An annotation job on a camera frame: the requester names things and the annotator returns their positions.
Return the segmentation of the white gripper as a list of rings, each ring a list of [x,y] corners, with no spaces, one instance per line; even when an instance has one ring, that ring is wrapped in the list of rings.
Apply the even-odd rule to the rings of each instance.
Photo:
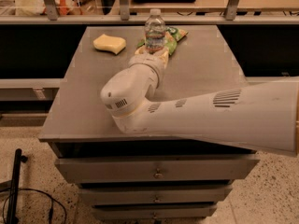
[[[156,56],[148,54],[145,46],[141,46],[135,51],[135,56],[133,56],[129,61],[129,66],[143,64],[152,68],[157,74],[158,78],[164,77],[164,70],[168,65],[169,60],[169,50],[167,47],[157,51]]]

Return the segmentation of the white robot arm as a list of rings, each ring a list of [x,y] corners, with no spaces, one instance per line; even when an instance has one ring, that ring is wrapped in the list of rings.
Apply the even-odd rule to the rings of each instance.
[[[168,49],[140,48],[101,90],[101,100],[127,134],[166,134],[232,147],[298,154],[298,79],[153,102]]]

